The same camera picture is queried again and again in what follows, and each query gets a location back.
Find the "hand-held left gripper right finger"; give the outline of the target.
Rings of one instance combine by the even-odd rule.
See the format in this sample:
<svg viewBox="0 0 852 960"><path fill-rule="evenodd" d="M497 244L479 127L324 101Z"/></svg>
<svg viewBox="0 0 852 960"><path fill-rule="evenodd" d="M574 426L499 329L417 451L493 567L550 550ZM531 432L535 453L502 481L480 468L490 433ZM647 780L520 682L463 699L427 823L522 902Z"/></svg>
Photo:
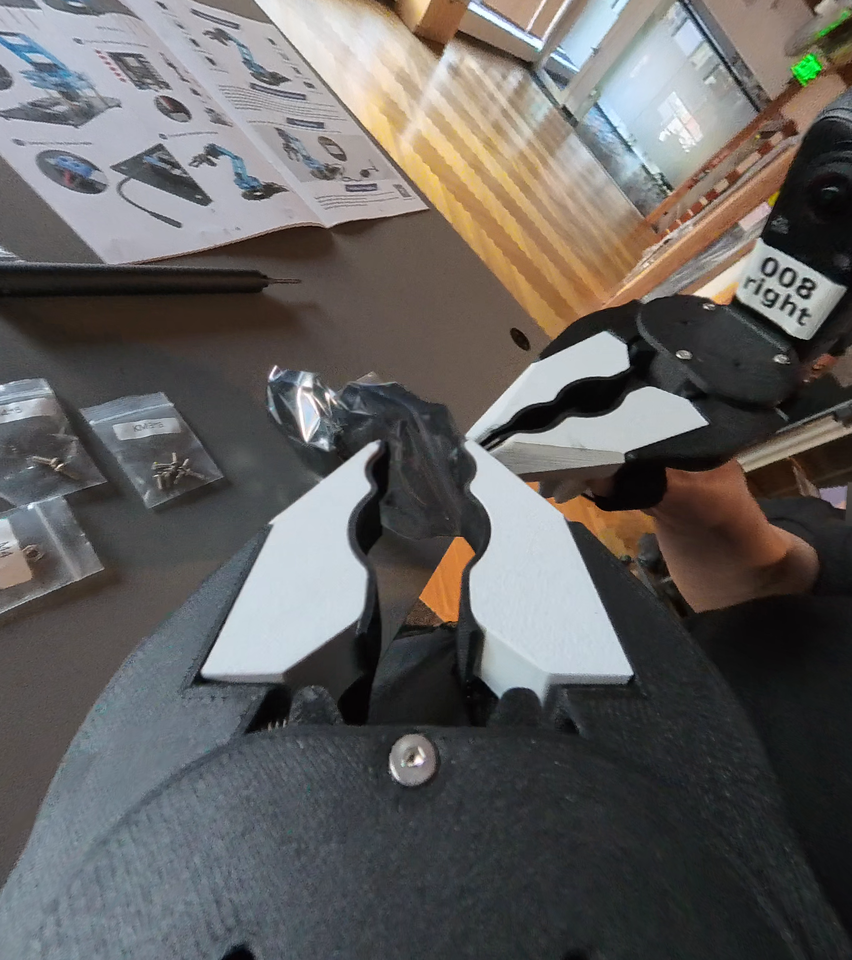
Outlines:
<svg viewBox="0 0 852 960"><path fill-rule="evenodd" d="M633 678L563 515L475 442L469 494L489 535L475 549L463 598L479 630L479 679L496 696L563 686L623 686Z"/></svg>

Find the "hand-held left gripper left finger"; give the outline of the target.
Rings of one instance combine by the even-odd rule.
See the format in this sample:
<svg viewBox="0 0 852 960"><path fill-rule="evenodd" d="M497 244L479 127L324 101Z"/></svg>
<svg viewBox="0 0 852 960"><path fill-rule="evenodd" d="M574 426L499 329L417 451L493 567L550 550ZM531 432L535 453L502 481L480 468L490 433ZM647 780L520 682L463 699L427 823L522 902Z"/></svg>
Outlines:
<svg viewBox="0 0 852 960"><path fill-rule="evenodd" d="M270 523L200 669L207 682L343 695L381 651L368 553L382 534L388 451L363 446Z"/></svg>

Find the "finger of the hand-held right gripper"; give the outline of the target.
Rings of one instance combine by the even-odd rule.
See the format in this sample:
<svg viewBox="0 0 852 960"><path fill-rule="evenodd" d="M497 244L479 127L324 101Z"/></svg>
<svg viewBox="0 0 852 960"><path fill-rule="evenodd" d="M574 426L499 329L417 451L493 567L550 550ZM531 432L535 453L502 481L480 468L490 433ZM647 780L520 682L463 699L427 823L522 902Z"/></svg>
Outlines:
<svg viewBox="0 0 852 960"><path fill-rule="evenodd" d="M672 462L688 471L732 457L736 433L715 430L687 398L639 388L589 413L578 397L604 402L604 388L509 388L471 429L471 497L529 480L548 498L591 498L595 481L632 463L653 472ZM510 481L507 476L514 476Z"/></svg>
<svg viewBox="0 0 852 960"><path fill-rule="evenodd" d="M533 361L469 428L466 438L540 442L567 421L612 413L642 387L626 342L603 331Z"/></svg>

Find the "dark parts bag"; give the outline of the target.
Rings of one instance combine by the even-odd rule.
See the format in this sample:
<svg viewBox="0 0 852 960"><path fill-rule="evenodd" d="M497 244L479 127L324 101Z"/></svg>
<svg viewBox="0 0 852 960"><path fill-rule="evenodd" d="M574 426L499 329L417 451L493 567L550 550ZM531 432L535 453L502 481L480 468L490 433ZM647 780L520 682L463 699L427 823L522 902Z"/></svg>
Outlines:
<svg viewBox="0 0 852 960"><path fill-rule="evenodd" d="M473 468L452 414L394 381L367 375L341 389L274 366L265 402L303 463L325 477L371 442L385 451L384 527L415 540L457 536Z"/></svg>

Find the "dark grey desk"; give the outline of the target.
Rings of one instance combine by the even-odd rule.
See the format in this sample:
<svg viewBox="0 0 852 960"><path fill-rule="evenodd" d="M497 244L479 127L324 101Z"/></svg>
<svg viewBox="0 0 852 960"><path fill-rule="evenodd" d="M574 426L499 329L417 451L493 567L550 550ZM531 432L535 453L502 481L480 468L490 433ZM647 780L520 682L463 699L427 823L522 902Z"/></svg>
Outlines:
<svg viewBox="0 0 852 960"><path fill-rule="evenodd" d="M598 309L649 231L528 69L421 42L380 2L213 2L270 19L428 208L299 227L183 258L276 278L228 295L0 302L0 383L45 378L71 414L162 391L225 474L150 511L82 421L109 481L72 498L105 570L0 616L0 889L64 753L139 643L310 477L264 408L272 366L376 373L468 428L570 322Z"/></svg>

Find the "person's right hand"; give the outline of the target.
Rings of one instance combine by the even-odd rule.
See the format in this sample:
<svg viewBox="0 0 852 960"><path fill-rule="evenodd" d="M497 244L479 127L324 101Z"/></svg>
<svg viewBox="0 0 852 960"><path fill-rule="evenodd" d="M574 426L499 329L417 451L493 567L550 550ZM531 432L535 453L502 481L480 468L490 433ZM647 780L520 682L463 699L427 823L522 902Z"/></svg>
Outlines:
<svg viewBox="0 0 852 960"><path fill-rule="evenodd" d="M813 591L816 550L772 524L740 465L668 468L659 503L647 510L672 581L696 614L772 596Z"/></svg>

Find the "scattered small clear zip bags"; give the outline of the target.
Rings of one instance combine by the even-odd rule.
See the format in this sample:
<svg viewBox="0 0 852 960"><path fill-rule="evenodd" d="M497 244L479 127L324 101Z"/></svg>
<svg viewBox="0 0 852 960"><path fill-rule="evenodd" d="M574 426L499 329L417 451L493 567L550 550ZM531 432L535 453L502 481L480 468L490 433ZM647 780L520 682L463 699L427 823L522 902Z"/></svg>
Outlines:
<svg viewBox="0 0 852 960"><path fill-rule="evenodd" d="M1 246L0 260L19 261ZM160 391L83 415L149 508L224 479ZM102 571L67 497L105 481L46 379L0 383L0 618Z"/></svg>

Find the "black screwdriver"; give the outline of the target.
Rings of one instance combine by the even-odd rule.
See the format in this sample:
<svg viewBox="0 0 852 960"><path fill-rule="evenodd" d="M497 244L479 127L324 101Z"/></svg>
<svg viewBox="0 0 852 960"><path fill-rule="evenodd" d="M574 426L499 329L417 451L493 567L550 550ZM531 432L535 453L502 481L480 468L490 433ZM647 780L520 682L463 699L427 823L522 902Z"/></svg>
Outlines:
<svg viewBox="0 0 852 960"><path fill-rule="evenodd" d="M0 260L0 299L258 294L298 285L260 270Z"/></svg>

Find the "printed instruction manual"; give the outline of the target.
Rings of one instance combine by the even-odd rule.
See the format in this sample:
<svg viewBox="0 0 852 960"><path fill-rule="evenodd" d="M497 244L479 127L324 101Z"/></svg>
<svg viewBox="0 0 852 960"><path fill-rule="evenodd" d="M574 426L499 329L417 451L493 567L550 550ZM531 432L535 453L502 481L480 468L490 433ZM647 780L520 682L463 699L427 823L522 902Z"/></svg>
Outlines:
<svg viewBox="0 0 852 960"><path fill-rule="evenodd" d="M251 2L0 2L0 241L109 264L427 205Z"/></svg>

